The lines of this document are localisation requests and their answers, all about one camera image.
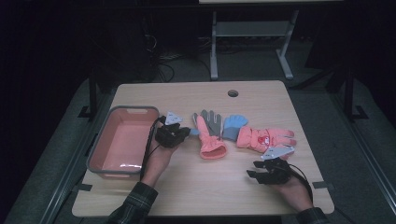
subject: orange glove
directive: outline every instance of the orange glove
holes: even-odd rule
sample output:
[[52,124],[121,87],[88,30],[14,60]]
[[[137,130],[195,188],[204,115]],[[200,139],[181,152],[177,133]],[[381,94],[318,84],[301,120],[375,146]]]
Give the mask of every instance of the orange glove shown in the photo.
[[[220,140],[219,136],[210,134],[208,127],[209,122],[205,122],[205,119],[201,115],[194,114],[193,118],[195,121],[195,125],[199,130],[199,139],[201,140],[201,157],[206,160],[224,157],[227,152],[227,147]],[[222,125],[221,117],[219,115],[218,118],[220,120],[217,120],[217,122],[219,122],[219,125]]]
[[286,129],[263,129],[255,130],[243,126],[239,130],[237,147],[247,147],[264,153],[268,147],[295,146],[294,132]]

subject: hand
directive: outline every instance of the hand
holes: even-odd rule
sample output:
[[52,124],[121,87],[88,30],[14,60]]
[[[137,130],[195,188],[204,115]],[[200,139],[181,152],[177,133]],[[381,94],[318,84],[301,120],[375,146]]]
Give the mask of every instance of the hand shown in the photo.
[[308,190],[295,176],[292,176],[284,185],[270,185],[270,187],[278,191],[297,212],[314,207],[309,198]]
[[173,153],[179,146],[172,148],[162,147],[156,141],[151,143],[151,155],[148,158],[146,172],[141,180],[144,184],[154,188],[157,180],[169,164]]

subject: plaid sleeve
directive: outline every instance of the plaid sleeve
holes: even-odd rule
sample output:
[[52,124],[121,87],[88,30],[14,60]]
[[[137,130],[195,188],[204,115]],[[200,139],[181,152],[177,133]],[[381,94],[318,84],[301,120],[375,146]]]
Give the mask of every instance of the plaid sleeve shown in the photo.
[[298,223],[300,224],[328,224],[329,219],[324,215],[323,211],[318,208],[306,209],[297,215]]
[[157,195],[155,189],[137,182],[122,206],[110,214],[106,223],[143,223]]

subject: orange tray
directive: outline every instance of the orange tray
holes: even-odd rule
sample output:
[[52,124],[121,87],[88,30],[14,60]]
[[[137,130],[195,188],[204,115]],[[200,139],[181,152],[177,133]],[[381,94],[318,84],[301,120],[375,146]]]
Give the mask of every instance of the orange tray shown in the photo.
[[139,174],[150,127],[159,116],[153,106],[112,108],[87,159],[88,169],[102,178]]

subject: wooden tabletop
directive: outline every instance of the wooden tabletop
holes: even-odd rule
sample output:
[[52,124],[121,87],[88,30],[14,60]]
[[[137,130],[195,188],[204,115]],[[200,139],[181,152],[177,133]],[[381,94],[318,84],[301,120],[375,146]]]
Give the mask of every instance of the wooden tabletop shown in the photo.
[[[230,97],[228,91],[237,91]],[[297,146],[289,163],[302,169],[310,183],[323,181],[306,140],[293,104],[280,81],[190,82],[125,84],[119,86],[112,107],[116,105],[152,105],[162,115],[172,111],[183,118],[182,127],[194,127],[192,114],[214,110],[224,118],[240,114],[248,126],[256,129],[283,128],[295,132]],[[261,153],[237,148],[225,141],[227,155],[218,160],[199,156],[200,141],[191,136],[175,152],[169,167],[157,183],[159,196],[150,216],[244,216],[285,215],[294,211],[265,185],[249,178]],[[83,184],[91,191],[80,190],[73,206],[77,217],[108,216],[119,207],[134,187],[135,180],[108,180],[87,171]],[[313,189],[314,205],[324,213],[333,211],[327,189]]]

